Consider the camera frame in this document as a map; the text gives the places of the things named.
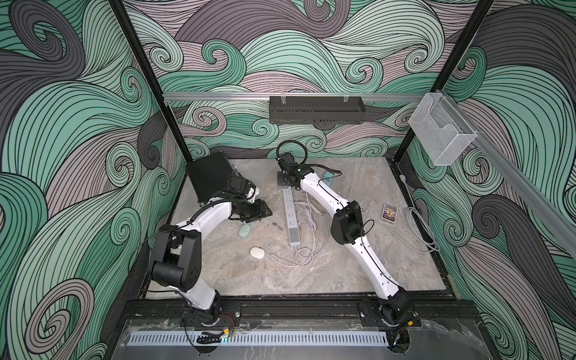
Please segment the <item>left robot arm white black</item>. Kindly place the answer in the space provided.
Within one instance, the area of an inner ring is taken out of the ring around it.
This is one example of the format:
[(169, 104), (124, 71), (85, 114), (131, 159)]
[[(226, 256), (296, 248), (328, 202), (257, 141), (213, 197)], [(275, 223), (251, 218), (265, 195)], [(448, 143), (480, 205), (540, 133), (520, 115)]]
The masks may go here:
[(203, 324), (219, 321), (221, 310), (219, 292), (201, 278), (203, 240), (223, 221), (248, 224), (272, 216), (258, 193), (252, 181), (232, 174), (223, 190), (214, 192), (189, 219), (162, 226), (154, 236), (148, 276), (181, 296)]

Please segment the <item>white power strip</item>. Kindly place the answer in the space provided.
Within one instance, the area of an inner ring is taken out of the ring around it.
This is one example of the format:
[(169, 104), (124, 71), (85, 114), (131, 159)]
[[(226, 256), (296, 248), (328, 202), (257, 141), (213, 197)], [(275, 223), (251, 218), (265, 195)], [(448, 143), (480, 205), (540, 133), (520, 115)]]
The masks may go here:
[(291, 187), (283, 187), (283, 203), (286, 213), (286, 225), (289, 244), (293, 247), (300, 245), (299, 225), (296, 217), (296, 208), (293, 201), (293, 191)]

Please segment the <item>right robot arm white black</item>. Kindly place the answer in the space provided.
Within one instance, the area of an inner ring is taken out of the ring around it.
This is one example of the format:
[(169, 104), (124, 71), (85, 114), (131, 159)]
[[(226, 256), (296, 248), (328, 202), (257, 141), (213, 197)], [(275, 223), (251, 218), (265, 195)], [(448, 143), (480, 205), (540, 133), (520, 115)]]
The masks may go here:
[(331, 237), (344, 246), (361, 266), (377, 296), (379, 312), (387, 326), (403, 328), (416, 323), (417, 315), (408, 292), (390, 275), (368, 241), (362, 209), (323, 183), (307, 162), (308, 150), (297, 140), (288, 139), (276, 147), (280, 173), (286, 185), (313, 197), (332, 217)]

